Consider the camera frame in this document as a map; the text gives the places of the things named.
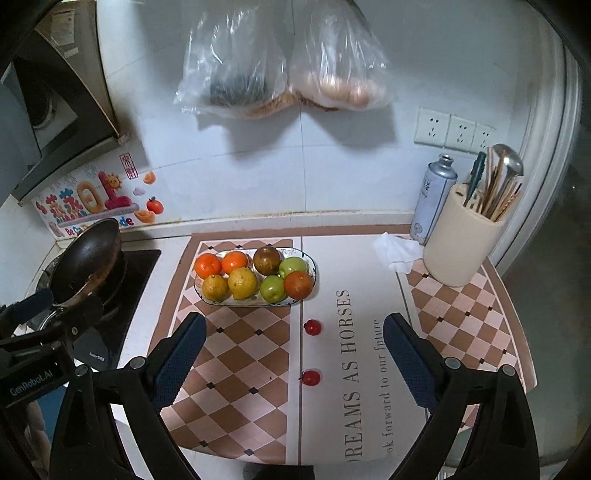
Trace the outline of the small yellow lemon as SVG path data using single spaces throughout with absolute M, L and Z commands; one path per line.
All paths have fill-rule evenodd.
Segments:
M 209 275 L 202 281 L 201 293 L 205 299 L 211 302 L 221 303 L 228 298 L 228 283 L 221 275 Z

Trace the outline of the orange mandarin top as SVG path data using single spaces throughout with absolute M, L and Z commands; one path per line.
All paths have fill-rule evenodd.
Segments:
M 195 259 L 193 270 L 200 279 L 206 279 L 212 275 L 219 275 L 222 271 L 221 260 L 219 260 L 214 254 L 204 253 Z

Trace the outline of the orange mandarin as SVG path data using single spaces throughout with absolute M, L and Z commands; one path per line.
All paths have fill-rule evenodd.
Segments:
M 225 274 L 230 274 L 238 268 L 246 268 L 249 265 L 249 257 L 242 251 L 230 251 L 221 259 L 221 267 Z
M 214 254 L 204 253 L 195 259 L 193 270 L 200 279 L 206 279 L 212 275 L 219 275 L 222 271 L 221 260 L 219 260 Z

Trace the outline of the large yellow lemon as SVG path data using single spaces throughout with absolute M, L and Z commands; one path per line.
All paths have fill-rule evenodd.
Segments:
M 249 268 L 236 268 L 228 276 L 228 288 L 235 300 L 246 300 L 259 291 L 259 280 Z

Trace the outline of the red cherry tomato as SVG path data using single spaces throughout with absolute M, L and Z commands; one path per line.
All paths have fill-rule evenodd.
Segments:
M 318 336 L 322 332 L 322 323 L 318 320 L 310 319 L 304 323 L 304 331 L 306 331 L 308 335 Z
M 304 370 L 301 373 L 300 380 L 306 386 L 317 386 L 322 380 L 322 374 L 314 369 Z

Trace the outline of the green apple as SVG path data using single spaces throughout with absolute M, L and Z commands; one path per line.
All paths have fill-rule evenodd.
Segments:
M 294 272 L 308 273 L 308 263 L 300 257 L 288 257 L 280 262 L 280 277 L 286 279 L 288 275 Z
M 259 293 L 267 303 L 280 303 L 287 296 L 283 286 L 283 278 L 276 275 L 267 276 L 260 283 Z

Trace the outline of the brown red apple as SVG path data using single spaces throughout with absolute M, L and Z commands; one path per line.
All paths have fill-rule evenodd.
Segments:
M 262 275 L 276 275 L 280 270 L 280 263 L 283 257 L 280 251 L 273 246 L 263 246 L 256 250 L 253 255 L 253 265 L 256 271 Z

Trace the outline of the dark orange bottom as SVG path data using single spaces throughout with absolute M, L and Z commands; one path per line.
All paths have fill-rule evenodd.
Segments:
M 304 271 L 294 271 L 283 280 L 283 288 L 291 299 L 302 300 L 311 294 L 314 280 Z

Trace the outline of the checkered kitchen mat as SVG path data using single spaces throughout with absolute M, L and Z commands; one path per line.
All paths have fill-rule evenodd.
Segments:
M 494 371 L 514 367 L 526 390 L 537 378 L 521 323 L 490 263 L 448 287 L 421 262 L 409 274 L 379 263 L 367 233 L 193 235 L 177 265 L 153 333 L 171 334 L 191 312 L 207 338 L 162 418 L 181 447 L 279 465 L 342 464 L 403 457 L 427 419 L 384 342 L 401 313 L 445 357 Z M 215 249 L 293 247 L 315 260 L 307 299 L 283 307 L 208 305 L 191 289 L 197 255 Z M 322 323 L 318 336 L 304 323 Z M 304 370 L 322 374 L 306 386 Z

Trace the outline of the black gas stove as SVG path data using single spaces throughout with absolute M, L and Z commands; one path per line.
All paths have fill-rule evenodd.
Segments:
M 103 300 L 99 322 L 73 343 L 73 356 L 94 370 L 117 367 L 125 337 L 161 251 L 123 251 L 97 295 Z

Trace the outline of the dark frying pan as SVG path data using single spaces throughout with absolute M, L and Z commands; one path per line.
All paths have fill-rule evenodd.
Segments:
M 100 220 L 78 236 L 59 257 L 48 284 L 52 306 L 65 309 L 89 297 L 106 304 L 121 286 L 126 270 L 118 222 Z

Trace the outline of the white tissue paper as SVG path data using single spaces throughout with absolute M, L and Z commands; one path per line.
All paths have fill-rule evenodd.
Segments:
M 415 262 L 423 257 L 424 247 L 416 240 L 383 233 L 373 243 L 378 261 L 387 270 L 409 274 Z

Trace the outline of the beige utensil holder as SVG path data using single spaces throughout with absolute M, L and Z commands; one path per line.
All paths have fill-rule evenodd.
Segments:
M 423 252 L 428 273 L 450 287 L 472 280 L 505 229 L 505 220 L 493 222 L 464 207 L 466 193 L 465 184 L 451 188 Z

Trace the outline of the deer pattern oval plate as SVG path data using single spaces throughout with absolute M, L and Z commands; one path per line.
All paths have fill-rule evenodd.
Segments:
M 315 264 L 315 260 L 313 258 L 311 258 L 311 256 L 308 255 L 307 253 L 304 253 L 304 251 L 301 251 L 300 249 L 297 249 L 297 248 L 280 247 L 280 246 L 273 246 L 273 247 L 280 251 L 280 255 L 281 255 L 281 257 L 283 257 L 283 260 L 288 257 L 300 257 L 300 258 L 303 258 L 305 261 L 307 261 L 308 275 L 310 275 L 311 278 L 314 280 L 314 289 L 315 289 L 315 282 L 317 282 L 317 276 L 318 276 L 318 269 L 317 269 L 317 264 Z M 247 257 L 249 257 L 249 265 L 247 266 L 247 268 L 249 268 L 250 270 L 252 270 L 253 273 L 256 274 L 256 278 L 259 280 L 259 287 L 260 287 L 260 283 L 263 282 L 263 279 L 266 278 L 267 276 L 260 274 L 259 272 L 256 271 L 256 268 L 254 268 L 253 255 L 254 255 L 254 253 L 256 253 L 256 248 L 246 248 L 246 249 L 242 249 L 242 248 L 236 249 L 235 248 L 235 249 L 230 249 L 230 250 L 219 250 L 219 251 L 212 249 L 212 250 L 206 251 L 204 253 L 214 254 L 215 256 L 217 256 L 219 258 L 219 260 L 221 260 L 223 258 L 223 256 L 230 251 L 242 251 L 243 253 L 245 253 L 247 255 Z M 200 279 L 197 277 L 197 274 L 195 274 L 193 267 L 190 270 L 189 275 L 192 279 L 191 289 L 198 295 L 200 300 L 204 301 L 208 305 L 226 306 L 226 307 L 245 307 L 245 308 L 283 307 L 283 306 L 287 306 L 287 305 L 294 305 L 294 304 L 297 304 L 298 302 L 301 301 L 301 300 L 294 300 L 294 299 L 291 299 L 290 297 L 286 296 L 286 298 L 284 298 L 283 301 L 281 301 L 280 303 L 270 304 L 270 303 L 267 303 L 265 300 L 263 300 L 263 298 L 260 296 L 259 291 L 257 291 L 255 296 L 250 297 L 249 299 L 235 300 L 235 298 L 233 298 L 231 296 L 231 293 L 229 291 L 228 298 L 226 298 L 221 303 L 215 303 L 215 302 L 211 302 L 211 301 L 205 299 L 204 296 L 202 296 L 201 285 L 202 285 L 202 281 L 204 281 L 204 279 Z M 223 278 L 225 278 L 226 282 L 228 282 L 229 275 L 225 274 L 223 272 L 223 270 L 221 271 L 221 274 L 219 274 L 219 275 L 221 275 Z

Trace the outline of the grey gas canister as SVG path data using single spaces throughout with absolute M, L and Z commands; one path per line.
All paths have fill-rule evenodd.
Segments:
M 420 245 L 426 245 L 443 210 L 458 173 L 453 168 L 453 158 L 440 154 L 431 162 L 423 178 L 414 218 L 411 222 L 411 237 Z

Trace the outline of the range hood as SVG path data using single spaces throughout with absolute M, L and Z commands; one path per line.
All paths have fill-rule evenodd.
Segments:
M 118 140 L 91 90 L 33 30 L 1 74 L 1 199 L 31 199 Z

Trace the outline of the left hanging plastic bag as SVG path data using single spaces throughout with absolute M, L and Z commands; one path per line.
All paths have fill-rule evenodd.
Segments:
M 297 103 L 270 1 L 197 1 L 174 103 L 195 115 L 264 118 Z

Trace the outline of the hanging plastic bag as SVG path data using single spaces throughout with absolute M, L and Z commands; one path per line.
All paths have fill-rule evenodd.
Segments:
M 195 115 L 264 118 L 297 103 L 270 1 L 197 1 L 174 103 Z
M 325 110 L 376 110 L 394 99 L 391 62 L 354 1 L 304 2 L 288 80 L 298 99 Z

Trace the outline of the right hanging plastic bag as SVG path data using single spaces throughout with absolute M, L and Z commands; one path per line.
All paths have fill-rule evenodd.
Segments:
M 298 99 L 325 110 L 376 110 L 394 99 L 391 62 L 354 1 L 304 2 L 288 80 Z

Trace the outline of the colourful wall sticker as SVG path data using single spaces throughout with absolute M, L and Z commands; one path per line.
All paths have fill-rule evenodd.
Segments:
M 162 223 L 164 182 L 142 148 L 126 147 L 90 161 L 32 197 L 31 203 L 56 239 L 73 238 L 112 218 L 118 228 Z

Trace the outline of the green handled utensil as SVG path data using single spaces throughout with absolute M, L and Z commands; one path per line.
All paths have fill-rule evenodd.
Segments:
M 464 201 L 463 206 L 467 207 L 474 192 L 476 191 L 480 180 L 482 178 L 485 166 L 486 166 L 486 159 L 487 159 L 487 154 L 483 151 L 479 152 L 477 155 L 477 158 L 473 164 L 473 168 L 471 170 L 471 174 L 470 174 L 470 179 L 468 182 L 468 188 L 467 188 L 467 193 L 466 193 L 466 198 Z

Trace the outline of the white wall socket strip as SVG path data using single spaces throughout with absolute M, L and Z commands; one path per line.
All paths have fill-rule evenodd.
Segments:
M 427 108 L 418 110 L 414 142 L 448 150 L 479 153 L 494 143 L 496 129 L 457 115 Z

